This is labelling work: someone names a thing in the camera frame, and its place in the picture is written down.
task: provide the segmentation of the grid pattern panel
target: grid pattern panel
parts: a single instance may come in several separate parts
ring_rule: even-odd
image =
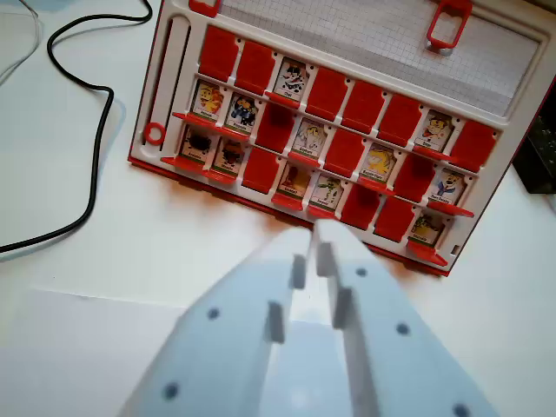
[[[450,56],[425,49],[430,0],[223,0],[221,13],[503,116],[539,44],[471,16]],[[450,40],[459,18],[440,16]]]

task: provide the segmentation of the guess who game board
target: guess who game board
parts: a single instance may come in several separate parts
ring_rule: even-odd
[[[129,160],[447,275],[555,73],[520,0],[167,1]]]

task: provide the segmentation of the black cable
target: black cable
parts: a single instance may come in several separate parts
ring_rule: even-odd
[[[116,20],[127,20],[131,22],[138,22],[139,24],[146,23],[150,20],[153,16],[153,10],[150,7],[150,4],[147,0],[141,0],[142,3],[145,5],[147,10],[149,11],[143,17],[133,17],[133,16],[124,16],[124,15],[109,15],[109,14],[101,14],[101,15],[89,15],[84,17],[79,17],[78,19],[74,20],[71,23],[66,24],[62,28],[58,29],[54,34],[49,38],[49,41],[46,44],[46,50],[49,53],[49,57],[51,62],[54,64],[56,68],[66,77],[69,78],[74,83],[81,85],[86,89],[92,89],[94,91],[106,91],[108,93],[108,99],[104,104],[103,113],[101,114],[101,118],[98,121],[98,127],[96,128],[96,135],[95,135],[95,147],[93,150],[93,162],[92,162],[92,170],[90,174],[90,190],[89,190],[89,202],[87,204],[87,208],[83,212],[83,214],[71,224],[64,226],[63,228],[59,228],[58,230],[54,230],[53,232],[47,233],[45,235],[33,237],[31,239],[27,239],[26,241],[21,241],[17,243],[10,243],[9,245],[0,246],[0,254],[5,252],[10,252],[11,250],[16,250],[20,248],[25,248],[28,246],[36,245],[41,242],[49,241],[50,239],[54,239],[60,235],[64,235],[75,228],[81,227],[90,217],[91,213],[93,212],[93,208],[95,207],[95,200],[96,200],[96,180],[98,177],[98,159],[100,155],[101,149],[101,139],[103,137],[104,131],[104,124],[106,124],[106,119],[108,117],[108,113],[110,112],[110,107],[112,106],[112,102],[114,101],[114,90],[106,85],[95,85],[89,84],[74,76],[73,74],[69,73],[54,57],[54,53],[52,52],[52,46],[54,45],[55,40],[62,35],[62,33],[70,30],[71,28],[77,26],[79,23],[88,22],[91,20],[99,20],[99,19],[116,19]]]

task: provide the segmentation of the red plastic ledge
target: red plastic ledge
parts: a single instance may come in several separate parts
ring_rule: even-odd
[[[248,142],[249,141],[249,136],[247,135],[242,135],[241,133],[237,133],[234,132],[231,129],[226,129],[223,127],[219,127],[216,126],[213,122],[209,122],[205,119],[203,119],[202,117],[199,116],[195,116],[195,115],[191,115],[190,113],[172,113],[172,116],[178,117],[182,120],[184,120],[187,123],[191,123],[194,124],[195,126],[198,126],[200,128],[204,128],[206,130],[211,130],[215,133],[217,133],[218,135],[223,135],[229,138],[234,139],[237,142]]]
[[[288,158],[293,161],[301,162],[304,165],[309,165],[311,167],[319,168],[321,166],[318,160],[309,158],[308,156],[298,154],[297,152],[290,151],[288,153]]]
[[[453,204],[448,204],[447,202],[436,202],[430,200],[427,207],[440,211],[446,215],[461,215],[463,217],[475,217],[475,213],[469,210],[465,210],[461,207],[454,206]]]
[[[386,184],[383,184],[381,182],[369,180],[368,178],[364,178],[362,176],[359,177],[357,182],[366,189],[372,189],[377,193],[381,193],[384,195],[394,195],[394,192],[391,189],[388,189]]]
[[[272,93],[270,91],[264,92],[265,96],[267,96],[270,101],[275,102],[276,104],[280,104],[281,106],[288,107],[289,109],[299,109],[300,102],[292,100],[290,98],[280,96],[279,94]]]
[[[442,256],[436,253],[434,248],[430,248],[421,243],[411,240],[407,241],[407,249],[409,250],[409,252],[411,252],[419,259],[422,259],[423,261],[427,261],[441,267],[445,267],[448,264],[448,262]]]
[[[320,219],[335,219],[336,218],[336,214],[335,214],[334,211],[325,210],[324,208],[314,206],[313,204],[308,205],[307,212],[311,216],[318,217]]]
[[[202,174],[205,175],[208,179],[221,182],[222,184],[233,184],[235,180],[237,180],[237,176],[225,174],[214,169],[204,171]]]
[[[438,152],[434,149],[425,148],[424,146],[415,145],[413,152],[415,154],[426,156],[427,158],[434,159],[436,161],[448,161],[455,165],[457,165],[458,160],[453,156],[443,154],[442,152]]]
[[[286,209],[291,209],[295,211],[302,211],[303,204],[301,200],[298,200],[294,197],[289,197],[287,195],[281,193],[275,193],[275,196],[272,197],[271,200],[274,204],[278,204],[279,206],[285,207]]]
[[[183,156],[176,156],[175,158],[165,157],[160,158],[162,162],[169,163],[170,165],[174,165],[176,168],[185,169],[186,171],[193,171],[197,174],[202,173],[202,167],[204,166],[203,163],[200,162],[193,162],[188,158],[184,158]]]

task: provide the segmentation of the character card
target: character card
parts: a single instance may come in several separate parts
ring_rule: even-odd
[[[309,158],[319,159],[326,140],[324,124],[303,118],[295,135],[292,151]]]
[[[314,186],[309,204],[321,209],[335,211],[343,191],[340,180],[321,175]]]
[[[242,165],[243,149],[239,142],[221,138],[212,168],[225,174],[237,176]]]
[[[222,100],[224,96],[220,92],[220,87],[199,80],[195,91],[195,98],[191,104],[191,111],[198,116],[209,120],[218,120]]]
[[[288,163],[276,192],[302,200],[310,180],[311,173],[308,170]]]
[[[462,174],[453,172],[450,169],[443,169],[434,180],[434,188],[430,198],[437,202],[456,204],[466,189],[463,179],[464,176]]]
[[[232,130],[251,133],[253,126],[255,126],[255,118],[258,111],[259,108],[256,106],[254,98],[234,93],[224,124]]]
[[[434,246],[443,228],[442,217],[422,213],[411,229],[409,239]]]
[[[452,117],[429,110],[425,119],[425,127],[415,138],[415,144],[441,152],[453,132]]]
[[[299,102],[308,79],[304,63],[284,58],[276,78],[275,93]]]
[[[377,182],[386,182],[395,164],[393,149],[373,143],[361,167],[360,175]]]
[[[218,136],[208,136],[205,133],[188,127],[183,137],[180,155],[192,161],[204,164],[207,161],[210,144],[213,140],[216,140],[217,137]]]

